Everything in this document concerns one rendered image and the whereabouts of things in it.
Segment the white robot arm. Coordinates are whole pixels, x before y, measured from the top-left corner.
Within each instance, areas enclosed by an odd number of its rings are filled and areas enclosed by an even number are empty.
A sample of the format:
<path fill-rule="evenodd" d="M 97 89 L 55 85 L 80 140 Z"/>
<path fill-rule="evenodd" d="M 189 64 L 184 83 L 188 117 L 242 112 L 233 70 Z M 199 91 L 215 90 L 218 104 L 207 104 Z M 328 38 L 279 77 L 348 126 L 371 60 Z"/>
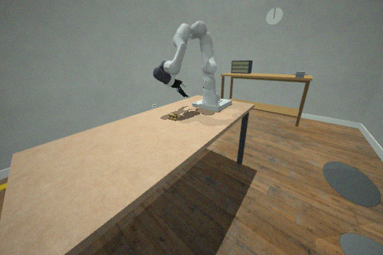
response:
<path fill-rule="evenodd" d="M 190 27 L 190 28 L 189 28 Z M 216 93 L 214 72 L 217 70 L 213 54 L 213 43 L 211 34 L 207 33 L 206 25 L 203 21 L 197 21 L 191 26 L 183 23 L 179 27 L 173 38 L 173 44 L 177 47 L 177 52 L 172 61 L 163 61 L 153 71 L 153 76 L 163 82 L 165 85 L 172 86 L 175 82 L 175 76 L 181 70 L 181 62 L 186 51 L 186 44 L 188 39 L 200 40 L 200 49 L 202 55 L 202 75 L 203 75 L 203 104 L 218 104 L 222 101 L 220 96 Z M 205 36 L 206 35 L 206 36 Z M 205 36 L 205 37 L 204 37 Z M 218 99 L 218 100 L 217 100 Z"/>

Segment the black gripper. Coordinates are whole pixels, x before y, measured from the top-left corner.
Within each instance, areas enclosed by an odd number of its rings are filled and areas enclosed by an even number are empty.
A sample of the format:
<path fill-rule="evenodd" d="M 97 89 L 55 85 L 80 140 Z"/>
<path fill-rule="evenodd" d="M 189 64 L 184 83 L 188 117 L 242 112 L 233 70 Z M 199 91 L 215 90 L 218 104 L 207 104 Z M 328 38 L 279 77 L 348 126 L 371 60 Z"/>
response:
<path fill-rule="evenodd" d="M 176 80 L 175 79 L 175 82 L 174 82 L 174 84 L 171 86 L 172 88 L 177 88 L 177 92 L 179 92 L 183 97 L 187 97 L 187 98 L 190 98 L 191 96 L 190 95 L 188 95 L 188 94 L 186 94 L 182 89 L 181 89 L 181 87 L 180 87 L 180 85 L 182 85 L 183 87 L 186 87 L 186 85 L 183 83 L 183 82 L 181 82 L 181 80 Z"/>

